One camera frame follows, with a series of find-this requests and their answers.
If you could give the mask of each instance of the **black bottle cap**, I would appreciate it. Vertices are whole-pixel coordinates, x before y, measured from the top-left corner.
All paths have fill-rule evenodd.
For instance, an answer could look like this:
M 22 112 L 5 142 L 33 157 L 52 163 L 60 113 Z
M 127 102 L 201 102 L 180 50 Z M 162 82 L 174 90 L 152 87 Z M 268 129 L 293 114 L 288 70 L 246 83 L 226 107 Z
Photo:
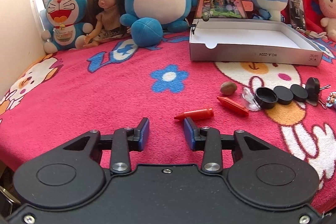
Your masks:
M 308 99 L 318 101 L 320 93 L 320 81 L 315 77 L 310 77 L 306 83 L 306 90 L 308 92 Z
M 273 91 L 278 97 L 278 103 L 282 105 L 289 105 L 293 100 L 293 93 L 285 86 L 276 86 Z
M 261 86 L 256 89 L 254 100 L 257 101 L 261 108 L 271 109 L 275 106 L 278 97 L 273 90 Z
M 293 93 L 294 100 L 297 102 L 304 103 L 308 98 L 307 90 L 300 85 L 293 84 L 291 86 L 291 92 Z

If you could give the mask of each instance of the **pink blanket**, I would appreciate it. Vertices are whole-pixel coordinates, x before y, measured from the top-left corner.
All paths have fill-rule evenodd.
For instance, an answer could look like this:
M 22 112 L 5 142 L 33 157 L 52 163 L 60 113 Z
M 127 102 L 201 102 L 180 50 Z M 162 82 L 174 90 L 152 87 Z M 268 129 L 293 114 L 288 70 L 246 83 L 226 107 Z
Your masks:
M 320 212 L 336 203 L 335 109 L 292 102 L 268 111 L 238 117 L 224 109 L 216 97 L 220 85 L 234 81 L 231 96 L 241 101 L 243 87 L 254 91 L 264 85 L 303 85 L 313 76 L 336 90 L 335 44 L 317 40 L 324 51 L 319 67 L 265 63 L 213 63 L 189 60 L 188 33 L 166 34 L 152 48 L 137 48 L 131 39 L 87 50 L 49 55 L 36 63 L 0 101 L 0 160 L 12 169 L 90 129 L 110 134 L 136 126 L 143 117 L 151 132 L 142 153 L 132 152 L 138 163 L 200 163 L 201 152 L 191 152 L 183 126 L 173 117 L 180 112 L 213 107 L 215 116 L 199 121 L 222 134 L 244 129 L 272 145 L 309 162 L 320 176 L 313 206 Z M 325 99 L 334 91 L 322 91 Z M 232 165 L 229 151 L 224 165 Z M 102 166 L 109 156 L 104 154 Z

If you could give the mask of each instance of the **metal screw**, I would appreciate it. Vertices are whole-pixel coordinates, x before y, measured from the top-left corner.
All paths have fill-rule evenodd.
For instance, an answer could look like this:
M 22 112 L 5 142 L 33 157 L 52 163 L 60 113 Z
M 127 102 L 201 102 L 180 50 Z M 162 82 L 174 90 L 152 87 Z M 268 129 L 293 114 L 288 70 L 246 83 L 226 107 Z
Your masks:
M 34 224 L 35 223 L 35 218 L 31 215 L 26 215 L 23 217 L 24 222 L 27 224 Z
M 112 165 L 112 169 L 115 171 L 125 171 L 127 170 L 128 165 L 124 162 L 117 162 Z
M 299 220 L 300 224 L 308 224 L 310 221 L 310 217 L 309 216 L 302 216 Z
M 171 173 L 172 173 L 172 170 L 171 170 L 171 169 L 163 169 L 163 170 L 162 170 L 162 173 L 165 173 L 165 174 L 171 174 Z
M 215 162 L 209 162 L 204 165 L 206 171 L 218 171 L 220 168 L 221 166 Z

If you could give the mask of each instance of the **doll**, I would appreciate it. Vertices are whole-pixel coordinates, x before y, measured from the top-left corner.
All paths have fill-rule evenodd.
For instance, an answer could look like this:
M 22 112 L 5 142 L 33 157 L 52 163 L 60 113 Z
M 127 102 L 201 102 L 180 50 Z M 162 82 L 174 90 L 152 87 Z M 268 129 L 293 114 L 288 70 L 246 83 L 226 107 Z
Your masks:
M 336 0 L 319 0 L 320 9 L 325 16 L 321 19 L 329 39 L 336 41 Z
M 125 14 L 125 0 L 88 0 L 88 14 L 97 23 L 95 29 L 86 35 L 84 48 L 96 47 L 126 35 L 126 27 L 120 24 L 120 16 Z

